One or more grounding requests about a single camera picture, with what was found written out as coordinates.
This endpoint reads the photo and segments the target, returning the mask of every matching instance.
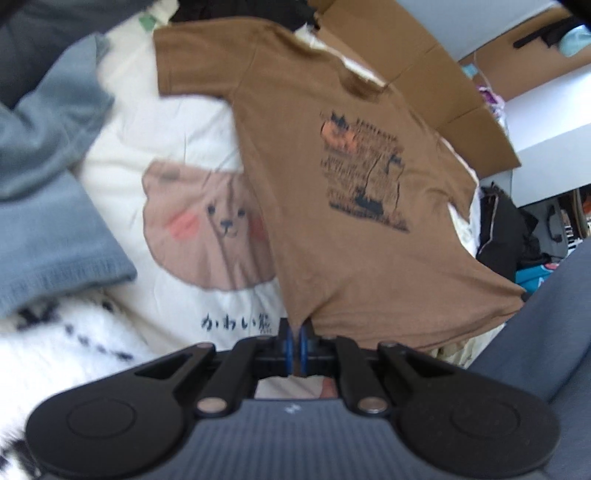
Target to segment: brown t-shirt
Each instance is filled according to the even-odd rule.
[[[402,94],[271,22],[154,34],[162,95],[232,105],[292,327],[434,348],[485,332],[522,290],[461,246],[475,183]]]

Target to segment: pile of clothes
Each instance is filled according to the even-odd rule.
[[[474,173],[303,0],[150,3],[2,12],[2,479],[38,474],[44,398],[191,343],[311,316],[467,367],[522,306],[474,259]]]

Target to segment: pink cheek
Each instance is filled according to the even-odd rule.
[[[170,220],[166,230],[175,240],[188,240],[199,231],[199,217],[190,212],[180,213]]]
[[[260,216],[256,216],[250,221],[250,236],[259,242],[267,241],[267,231],[265,230],[265,224]]]

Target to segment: cardboard box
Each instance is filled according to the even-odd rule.
[[[575,56],[564,57],[556,47],[548,48],[540,39],[516,50],[513,43],[526,35],[570,16],[568,10],[559,7],[509,30],[476,51],[478,67],[484,72],[495,92],[505,100],[511,100],[544,83],[591,64],[591,48],[584,48]],[[473,54],[460,64],[473,63]],[[478,83],[484,81],[480,76]]]
[[[474,84],[394,0],[310,0],[321,40],[398,88],[480,178],[519,166]]]

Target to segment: t-shirt sleeve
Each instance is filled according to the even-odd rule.
[[[470,221],[470,205],[478,185],[451,145],[439,135],[437,136],[437,155],[444,172],[450,202],[466,221]]]
[[[154,32],[161,95],[231,100],[254,58],[259,28],[248,20],[202,21]]]

